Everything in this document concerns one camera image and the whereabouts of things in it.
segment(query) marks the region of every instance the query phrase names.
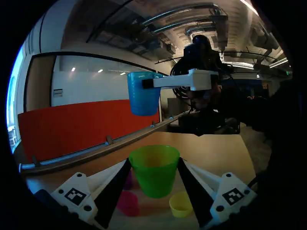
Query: floor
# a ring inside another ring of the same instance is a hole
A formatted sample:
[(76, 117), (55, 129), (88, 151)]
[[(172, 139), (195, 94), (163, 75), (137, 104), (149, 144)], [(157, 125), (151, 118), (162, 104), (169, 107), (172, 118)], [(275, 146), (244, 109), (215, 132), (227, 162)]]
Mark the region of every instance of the floor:
[(251, 156), (255, 172), (259, 173), (265, 170), (271, 155), (270, 141), (264, 141), (265, 136), (263, 133), (254, 131), (243, 123), (241, 123), (240, 136)]

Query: pipe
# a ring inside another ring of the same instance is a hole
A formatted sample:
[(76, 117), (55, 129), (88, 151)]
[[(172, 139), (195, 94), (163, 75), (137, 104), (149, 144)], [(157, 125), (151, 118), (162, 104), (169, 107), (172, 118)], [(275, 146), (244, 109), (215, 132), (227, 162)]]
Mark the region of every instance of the pipe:
[(226, 15), (221, 15), (221, 16), (205, 16), (205, 17), (199, 17), (199, 18), (189, 18), (187, 20), (182, 20), (182, 21), (178, 21), (175, 23), (171, 23), (168, 24), (162, 28), (159, 28), (155, 31), (152, 32), (152, 34), (156, 35), (159, 33), (162, 33), (166, 30), (170, 30), (173, 28), (177, 28), (180, 26), (186, 26), (186, 25), (191, 25), (191, 24), (196, 24), (196, 23), (203, 23), (203, 22), (210, 22), (210, 21), (219, 21), (219, 20), (227, 20), (227, 16)]
[(195, 26), (195, 27), (189, 27), (185, 33), (189, 36), (192, 32), (198, 31), (198, 30), (206, 30), (206, 31), (215, 31), (215, 25), (213, 23), (201, 25), (201, 26)]
[(195, 33), (205, 33), (205, 32), (212, 32), (212, 31), (216, 31), (215, 26), (197, 26), (197, 27), (191, 27), (189, 29), (186, 30), (186, 35), (190, 38), (193, 34)]
[(220, 12), (223, 11), (218, 5), (216, 5), (214, 3), (202, 3), (202, 4), (186, 5), (186, 6), (181, 6), (179, 8), (175, 8), (175, 9), (166, 11), (164, 13), (160, 13), (160, 14), (142, 22), (141, 25), (147, 26), (147, 25), (152, 24), (153, 22), (155, 22), (155, 21), (157, 21), (161, 18), (166, 18), (166, 17), (172, 16), (174, 14), (183, 13), (183, 12), (190, 11), (190, 10), (197, 10), (197, 9), (215, 9), (215, 10), (220, 11)]

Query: red panel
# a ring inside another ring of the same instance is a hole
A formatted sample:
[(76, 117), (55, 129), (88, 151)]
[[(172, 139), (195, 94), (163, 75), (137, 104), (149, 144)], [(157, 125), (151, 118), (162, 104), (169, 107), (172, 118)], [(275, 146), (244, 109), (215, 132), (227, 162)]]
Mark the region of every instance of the red panel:
[(131, 113), (129, 100), (62, 105), (18, 115), (21, 140), (28, 160), (53, 159), (125, 136), (159, 122), (156, 113), (139, 117)]

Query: pink cup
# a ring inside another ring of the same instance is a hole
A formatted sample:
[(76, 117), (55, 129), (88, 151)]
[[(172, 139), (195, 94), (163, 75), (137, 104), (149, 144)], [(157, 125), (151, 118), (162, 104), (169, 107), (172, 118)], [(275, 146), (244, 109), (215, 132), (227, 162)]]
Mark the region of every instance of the pink cup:
[(138, 199), (132, 192), (122, 191), (116, 207), (129, 217), (135, 217), (139, 214)]

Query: qr-like marker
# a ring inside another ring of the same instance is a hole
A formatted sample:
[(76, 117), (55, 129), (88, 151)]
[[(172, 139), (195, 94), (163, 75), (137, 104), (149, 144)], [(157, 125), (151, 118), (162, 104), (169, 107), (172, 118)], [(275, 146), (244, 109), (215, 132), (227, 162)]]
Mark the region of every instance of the qr-like marker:
[(230, 205), (235, 204), (244, 197), (244, 195), (237, 188), (234, 188), (229, 192), (224, 193), (222, 196)]
[(79, 205), (86, 197), (86, 194), (72, 188), (68, 193), (66, 193), (65, 197), (75, 205)]

